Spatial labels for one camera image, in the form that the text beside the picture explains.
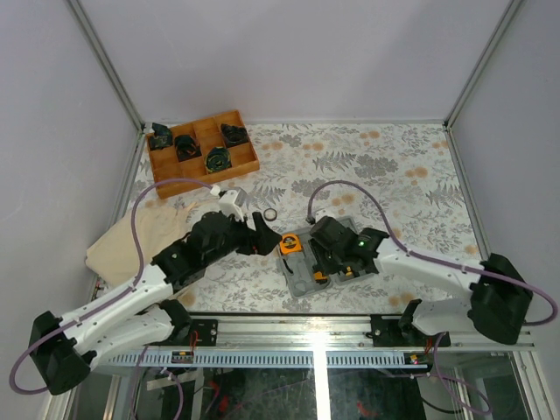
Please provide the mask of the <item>orange tape measure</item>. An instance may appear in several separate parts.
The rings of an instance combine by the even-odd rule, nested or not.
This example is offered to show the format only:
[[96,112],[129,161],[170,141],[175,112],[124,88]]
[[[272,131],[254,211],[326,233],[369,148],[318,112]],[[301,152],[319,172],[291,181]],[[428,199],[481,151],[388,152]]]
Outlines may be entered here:
[[284,267],[287,271],[293,275],[293,270],[288,264],[288,257],[291,255],[297,255],[303,252],[303,245],[299,237],[296,234],[288,233],[282,236],[282,240],[279,243],[280,255],[283,261]]

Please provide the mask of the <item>black tape roll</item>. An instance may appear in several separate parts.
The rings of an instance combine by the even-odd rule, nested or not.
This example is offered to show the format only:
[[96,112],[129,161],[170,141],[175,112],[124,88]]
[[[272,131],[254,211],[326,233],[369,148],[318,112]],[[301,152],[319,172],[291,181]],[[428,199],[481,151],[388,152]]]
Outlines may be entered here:
[[275,221],[277,219],[277,210],[274,208],[269,207],[262,214],[266,221]]

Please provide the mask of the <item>orange hex key set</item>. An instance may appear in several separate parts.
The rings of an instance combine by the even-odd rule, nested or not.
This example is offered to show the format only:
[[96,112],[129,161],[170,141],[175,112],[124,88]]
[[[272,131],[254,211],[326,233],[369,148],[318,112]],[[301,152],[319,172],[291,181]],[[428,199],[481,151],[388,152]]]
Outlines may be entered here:
[[316,271],[313,273],[313,281],[317,286],[325,288],[331,283],[331,278],[322,271]]

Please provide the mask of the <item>grey plastic tool case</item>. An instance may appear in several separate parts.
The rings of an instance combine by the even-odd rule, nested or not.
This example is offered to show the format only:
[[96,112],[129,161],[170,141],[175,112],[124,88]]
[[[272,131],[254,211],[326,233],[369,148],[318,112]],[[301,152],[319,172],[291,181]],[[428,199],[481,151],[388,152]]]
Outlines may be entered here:
[[325,216],[317,224],[283,234],[278,268],[290,294],[306,298],[335,284],[355,283],[377,275],[374,259],[389,234],[366,227],[356,230],[350,216]]

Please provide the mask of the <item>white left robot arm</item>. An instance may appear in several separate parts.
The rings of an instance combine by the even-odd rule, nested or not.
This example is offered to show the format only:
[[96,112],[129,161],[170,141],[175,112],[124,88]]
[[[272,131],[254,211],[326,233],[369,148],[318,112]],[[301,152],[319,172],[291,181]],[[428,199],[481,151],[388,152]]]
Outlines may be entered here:
[[244,214],[244,195],[240,189],[220,193],[219,211],[205,213],[187,234],[151,262],[140,262],[138,274],[105,296],[61,317],[49,311],[36,317],[29,350],[45,390],[64,394],[101,362],[135,347],[188,342],[192,319],[173,295],[221,258],[233,252],[266,256],[282,240],[262,213]]

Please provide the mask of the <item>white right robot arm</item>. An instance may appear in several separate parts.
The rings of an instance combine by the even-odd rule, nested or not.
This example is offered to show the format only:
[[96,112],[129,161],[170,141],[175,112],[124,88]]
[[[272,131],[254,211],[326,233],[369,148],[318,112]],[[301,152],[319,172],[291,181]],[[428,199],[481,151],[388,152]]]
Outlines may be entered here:
[[492,254],[470,267],[444,255],[419,255],[378,229],[356,233],[330,216],[318,220],[310,236],[324,275],[399,276],[450,293],[446,300],[408,302],[397,322],[405,343],[418,345],[459,329],[502,345],[516,344],[533,294],[506,257]]

